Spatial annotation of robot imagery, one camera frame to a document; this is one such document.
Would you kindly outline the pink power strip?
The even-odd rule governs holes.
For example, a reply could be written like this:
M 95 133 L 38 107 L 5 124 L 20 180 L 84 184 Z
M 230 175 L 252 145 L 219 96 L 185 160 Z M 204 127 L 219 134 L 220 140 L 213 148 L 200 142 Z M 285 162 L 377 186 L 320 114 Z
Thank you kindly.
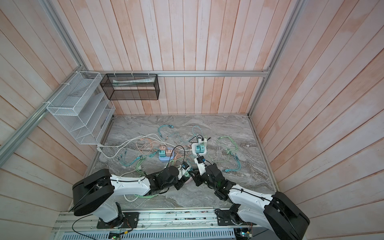
M 189 172 L 184 173 L 184 178 L 185 178 L 185 184 L 193 180 Z

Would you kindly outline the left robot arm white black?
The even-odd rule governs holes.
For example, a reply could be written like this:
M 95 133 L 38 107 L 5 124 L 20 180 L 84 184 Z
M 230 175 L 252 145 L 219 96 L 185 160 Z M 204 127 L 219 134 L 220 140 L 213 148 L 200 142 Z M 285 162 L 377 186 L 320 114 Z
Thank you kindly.
M 165 193 L 170 187 L 179 190 L 188 177 L 189 167 L 169 166 L 165 169 L 139 178 L 112 175 L 109 169 L 101 169 L 73 185 L 72 208 L 75 216 L 94 215 L 109 228 L 123 224 L 121 206 L 115 201 L 117 196 L 153 196 Z

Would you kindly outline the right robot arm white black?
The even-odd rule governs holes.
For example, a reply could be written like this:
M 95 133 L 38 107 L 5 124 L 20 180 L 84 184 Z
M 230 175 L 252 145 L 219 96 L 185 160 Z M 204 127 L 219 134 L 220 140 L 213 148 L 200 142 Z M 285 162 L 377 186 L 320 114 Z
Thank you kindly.
M 261 194 L 225 179 L 217 165 L 201 165 L 189 171 L 196 186 L 207 185 L 222 201 L 232 203 L 228 210 L 234 225 L 252 223 L 273 231 L 281 240 L 301 240 L 310 219 L 282 192 Z

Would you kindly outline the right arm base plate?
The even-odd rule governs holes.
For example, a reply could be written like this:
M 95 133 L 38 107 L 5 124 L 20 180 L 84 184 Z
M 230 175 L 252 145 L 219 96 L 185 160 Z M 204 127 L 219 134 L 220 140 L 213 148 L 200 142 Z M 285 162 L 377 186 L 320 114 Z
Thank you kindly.
M 250 226 L 252 224 L 251 222 L 241 220 L 238 214 L 231 210 L 215 209 L 214 212 L 219 226 Z

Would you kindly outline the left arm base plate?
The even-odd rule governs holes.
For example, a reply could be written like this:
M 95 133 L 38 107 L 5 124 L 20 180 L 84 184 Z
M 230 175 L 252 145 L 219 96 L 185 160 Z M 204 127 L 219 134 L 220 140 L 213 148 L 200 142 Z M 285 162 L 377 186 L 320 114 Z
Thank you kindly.
M 125 212 L 109 223 L 99 219 L 97 229 L 135 229 L 138 225 L 139 212 Z

